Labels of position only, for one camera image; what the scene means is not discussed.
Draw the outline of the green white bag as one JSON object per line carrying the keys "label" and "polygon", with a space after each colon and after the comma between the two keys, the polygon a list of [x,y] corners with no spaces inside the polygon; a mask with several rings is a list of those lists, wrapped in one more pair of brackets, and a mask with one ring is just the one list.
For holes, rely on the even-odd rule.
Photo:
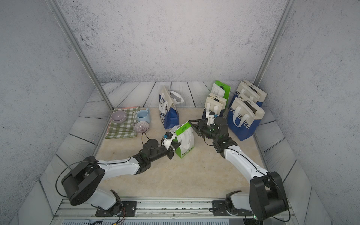
{"label": "green white bag", "polygon": [[174,126],[170,129],[170,132],[176,135],[176,140],[181,145],[175,150],[175,153],[183,158],[195,147],[194,131],[187,121],[186,123],[178,126]]}
{"label": "green white bag", "polygon": [[225,98],[227,101],[230,98],[230,92],[231,92],[231,86],[216,80],[213,83],[212,89],[211,89],[211,93],[223,97]]}

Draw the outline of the navy beige bag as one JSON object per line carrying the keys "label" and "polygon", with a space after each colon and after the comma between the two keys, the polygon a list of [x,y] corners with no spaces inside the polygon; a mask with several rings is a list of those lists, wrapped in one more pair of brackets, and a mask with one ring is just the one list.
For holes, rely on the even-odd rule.
{"label": "navy beige bag", "polygon": [[202,119],[207,119],[211,113],[215,113],[217,116],[222,117],[227,105],[227,100],[221,96],[210,93],[205,101],[204,111]]}

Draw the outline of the blue beige takeout bag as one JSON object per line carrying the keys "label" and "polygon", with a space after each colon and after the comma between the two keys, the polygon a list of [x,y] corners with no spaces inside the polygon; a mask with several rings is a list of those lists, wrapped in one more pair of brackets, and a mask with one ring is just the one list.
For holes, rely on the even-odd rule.
{"label": "blue beige takeout bag", "polygon": [[267,93],[252,84],[248,80],[243,80],[240,82],[235,95],[233,96],[232,100],[230,101],[230,105],[233,103],[235,98],[238,98],[240,94],[244,94],[246,97],[248,97],[250,100],[252,100],[254,103],[256,103],[259,107],[262,106]]}

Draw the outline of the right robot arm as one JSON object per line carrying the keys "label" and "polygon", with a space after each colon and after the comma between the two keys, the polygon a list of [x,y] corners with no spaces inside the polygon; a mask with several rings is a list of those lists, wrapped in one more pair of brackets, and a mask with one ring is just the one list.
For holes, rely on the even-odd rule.
{"label": "right robot arm", "polygon": [[211,139],[216,152],[232,163],[249,182],[249,192],[234,191],[225,198],[223,210],[236,216],[240,210],[247,210],[263,221],[274,218],[282,212],[289,212],[289,204],[281,176],[268,172],[249,158],[229,136],[225,118],[217,117],[211,125],[203,119],[190,120],[198,136]]}

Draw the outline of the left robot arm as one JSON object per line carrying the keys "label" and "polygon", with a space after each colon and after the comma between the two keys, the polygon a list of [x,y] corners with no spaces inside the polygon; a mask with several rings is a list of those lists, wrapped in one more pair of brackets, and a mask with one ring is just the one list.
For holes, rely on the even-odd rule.
{"label": "left robot arm", "polygon": [[108,192],[100,189],[99,184],[122,175],[141,174],[151,167],[151,162],[165,156],[172,159],[180,146],[180,142],[170,140],[159,144],[157,140],[150,139],[136,155],[128,159],[101,161],[90,156],[65,175],[61,184],[72,206],[89,203],[109,214],[119,214],[123,211],[120,197],[114,190]]}

